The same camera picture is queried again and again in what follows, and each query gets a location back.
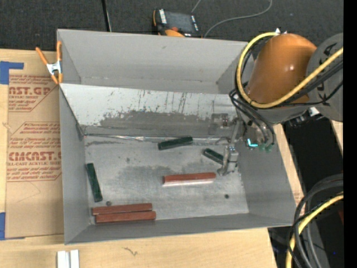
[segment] black cable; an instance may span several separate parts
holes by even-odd
[[[102,8],[103,8],[103,14],[104,14],[104,20],[105,20],[105,27],[107,29],[107,32],[111,32],[112,31],[112,27],[110,25],[110,21],[109,21],[109,14],[107,11],[107,5],[105,3],[105,0],[101,0],[102,1]]]
[[[248,118],[250,118],[250,119],[254,122],[255,125],[258,126],[258,128],[260,129],[260,131],[262,132],[262,134],[263,134],[263,136],[264,136],[264,143],[268,142],[268,139],[269,139],[269,138],[268,138],[268,136],[266,135],[264,128],[263,128],[262,125],[257,121],[257,118],[252,115],[252,113],[250,112],[251,109],[250,109],[249,107],[247,107],[243,102],[241,102],[241,101],[237,100],[236,98],[234,98],[234,95],[235,95],[236,93],[237,93],[236,90],[233,89],[233,90],[231,90],[230,93],[228,94],[229,97],[230,97],[231,102],[232,102],[233,105],[234,105],[234,107],[235,107],[236,109],[240,110],[241,112],[243,112]],[[247,109],[248,111],[246,111],[246,110],[242,109],[241,107],[239,107],[238,104],[240,104],[241,106],[243,106],[243,107],[244,107],[245,109]]]
[[[327,180],[334,181],[334,180],[336,180],[336,179],[335,179],[335,176],[331,176],[331,177],[328,177]],[[310,210],[310,206],[311,206],[311,201],[306,204],[307,210]],[[316,253],[316,250],[315,250],[313,241],[312,241],[311,230],[310,230],[310,226],[309,226],[309,225],[306,226],[305,233],[306,233],[307,243],[308,243],[308,245],[309,245],[309,248],[310,248],[312,257],[313,257],[313,259],[315,260],[316,266],[317,266],[318,268],[321,268],[322,266],[321,266],[321,263],[320,263],[320,261],[319,261],[319,257],[317,256],[317,253]]]
[[[245,103],[245,102],[241,102],[239,100],[237,100],[236,98],[234,98],[234,95],[235,94],[238,94],[237,90],[236,89],[233,89],[230,93],[229,93],[229,96],[231,97],[231,100],[233,99],[234,101],[236,101],[238,104],[240,104],[242,107],[244,107],[246,110],[248,110],[251,114],[255,115],[255,118],[254,119],[258,119],[260,120],[261,122],[263,122],[267,127],[268,129],[270,130],[271,134],[272,134],[272,142],[271,142],[271,145],[274,145],[275,144],[275,141],[276,141],[276,136],[275,136],[275,131],[273,129],[273,127],[269,124],[269,122],[264,118],[262,117],[258,112],[255,111],[254,108],[252,108],[249,104]],[[259,126],[259,129],[262,131],[262,134],[264,134],[264,129],[262,128],[262,126]]]
[[[343,186],[343,174],[337,174],[334,176],[327,177],[325,179],[322,179],[319,181],[316,185],[312,187],[312,189],[305,195],[305,197],[302,198],[302,200],[299,202],[296,210],[295,210],[295,215],[294,219],[298,219],[298,216],[301,214],[301,210],[303,206],[309,202],[309,200],[312,199],[313,196],[315,196],[317,193],[322,192],[327,189],[331,188],[337,188]],[[295,233],[295,241],[296,241],[296,247],[299,250],[299,253],[301,257],[303,258],[304,262],[306,263],[308,268],[312,268],[310,261],[308,257],[306,256],[306,253],[304,252],[302,242],[300,240],[300,234],[298,231],[298,226],[294,228],[294,233]]]
[[[304,215],[302,215],[302,216],[298,217],[297,219],[295,219],[295,220],[293,221],[293,224],[290,226],[290,228],[289,228],[289,230],[288,230],[288,232],[287,232],[287,237],[286,237],[287,250],[288,250],[288,252],[291,254],[292,258],[294,259],[295,264],[296,264],[299,268],[303,268],[303,267],[302,267],[302,265],[301,265],[299,259],[297,258],[297,255],[292,251],[292,249],[291,249],[291,247],[290,247],[290,239],[291,239],[292,232],[293,232],[293,231],[295,232],[296,230],[298,230],[298,224],[299,224],[303,219],[305,219],[308,215],[310,215],[310,214],[313,213],[315,210],[317,210],[319,207],[321,207],[323,204],[324,204],[324,202],[322,202],[322,203],[316,205],[314,208],[310,209],[310,210],[309,210],[308,212],[306,212]],[[302,245],[301,245],[300,247],[298,247],[297,242],[298,242],[299,240],[300,240],[300,235],[298,234],[298,235],[296,236],[296,234],[295,234],[295,243],[296,243],[295,249],[299,252],[299,255],[300,255],[301,257],[303,257],[303,255],[302,255],[302,254],[304,253],[303,249],[305,249],[305,248],[302,247]],[[309,267],[309,265],[311,265],[311,264],[310,264],[310,261],[309,261],[308,259],[307,259],[307,261],[306,261],[306,259],[303,259],[303,260],[304,260],[305,264],[307,265],[307,267]]]
[[[287,100],[285,100],[283,103],[279,104],[278,106],[285,106],[286,104],[289,104],[296,99],[299,99],[303,95],[307,94],[308,92],[312,91],[314,88],[316,88],[319,84],[323,83],[324,81],[328,80],[331,76],[336,74],[338,71],[343,69],[343,60],[339,61],[334,65],[330,70],[326,71],[320,76],[316,77],[316,80],[307,86],[305,86],[303,89],[301,89],[298,93],[293,95],[292,97],[289,97]]]

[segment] scratches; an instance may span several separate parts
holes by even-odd
[[[122,249],[129,251],[134,257],[138,254],[138,251],[132,251],[129,247],[122,247]]]
[[[29,195],[28,197],[25,197],[23,199],[18,200],[16,203],[20,203],[20,202],[22,202],[22,201],[24,201],[26,199],[34,197],[35,195],[41,194],[41,190],[34,183],[32,183],[30,181],[28,181],[27,183],[31,184],[37,190],[37,192],[35,194],[33,194],[33,195]]]

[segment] cardboard box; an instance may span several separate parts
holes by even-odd
[[[45,55],[55,61],[55,53]],[[9,71],[3,93],[5,238],[63,233],[59,87],[35,50],[0,50],[0,61],[23,64]]]
[[[238,172],[212,184],[164,188],[164,175],[217,172],[202,155],[223,153],[237,113],[239,41],[58,30],[65,243],[205,233],[291,224],[295,201],[279,148],[248,150]],[[247,63],[249,75],[253,61]],[[158,150],[162,140],[193,144]],[[103,201],[95,202],[85,164],[93,163]],[[91,209],[152,203],[155,222],[95,224]]]

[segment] blue tape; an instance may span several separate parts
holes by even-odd
[[[23,63],[10,63],[9,61],[0,61],[0,84],[9,84],[10,69],[23,69]]]
[[[5,240],[5,212],[0,213],[0,240]]]

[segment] yellow cable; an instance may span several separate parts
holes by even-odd
[[[286,95],[283,97],[277,99],[276,101],[269,102],[269,103],[258,103],[256,101],[253,101],[244,91],[243,86],[242,86],[242,77],[241,77],[241,71],[242,71],[242,64],[243,60],[245,58],[245,55],[247,54],[248,50],[252,47],[252,45],[267,36],[276,36],[278,33],[275,32],[267,32],[264,34],[261,34],[257,37],[255,37],[251,42],[248,43],[248,45],[245,47],[243,50],[239,62],[238,62],[238,68],[237,68],[237,85],[238,85],[238,91],[244,98],[246,102],[248,102],[250,105],[256,108],[271,108],[274,106],[277,106],[284,101],[286,101],[288,98],[292,97],[295,93],[297,93],[299,90],[301,90],[308,82],[310,82],[313,78],[315,78],[319,73],[321,73],[327,66],[329,66],[335,59],[337,59],[340,55],[343,54],[344,48],[342,47],[340,50],[338,50],[336,53],[331,55],[324,63],[322,63],[318,68],[316,68],[307,78],[305,78],[302,82],[300,82],[295,88],[293,88],[290,92],[288,92]]]
[[[326,201],[322,206],[320,206],[318,209],[316,209],[313,213],[307,215],[299,224],[299,234],[301,234],[302,230],[308,225],[309,222],[311,222],[320,212],[322,212],[324,209],[328,208],[332,204],[338,202],[339,200],[343,199],[344,195],[338,195],[328,201]],[[295,235],[293,235],[290,239],[289,242],[290,248],[293,251],[295,247]],[[285,267],[286,268],[291,268],[292,267],[292,256],[289,252],[287,252],[286,255],[286,261],[285,261]]]

